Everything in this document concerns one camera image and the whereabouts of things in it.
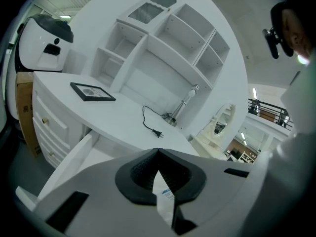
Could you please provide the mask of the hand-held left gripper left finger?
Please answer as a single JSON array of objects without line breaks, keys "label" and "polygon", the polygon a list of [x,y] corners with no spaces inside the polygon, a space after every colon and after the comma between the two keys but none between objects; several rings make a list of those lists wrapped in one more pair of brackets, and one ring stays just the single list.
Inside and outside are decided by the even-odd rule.
[{"label": "hand-held left gripper left finger", "polygon": [[82,170],[45,196],[37,204],[35,214],[48,221],[74,192],[80,192],[88,197],[64,231],[69,237],[173,236],[156,206],[130,202],[115,184],[117,170],[144,154],[133,153]]}]

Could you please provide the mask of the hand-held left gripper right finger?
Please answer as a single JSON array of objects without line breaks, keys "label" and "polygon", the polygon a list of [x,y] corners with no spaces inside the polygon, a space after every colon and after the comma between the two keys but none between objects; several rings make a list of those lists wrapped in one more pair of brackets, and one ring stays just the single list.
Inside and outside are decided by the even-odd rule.
[{"label": "hand-held left gripper right finger", "polygon": [[197,229],[237,193],[249,175],[245,163],[158,151],[158,212],[179,236]]}]

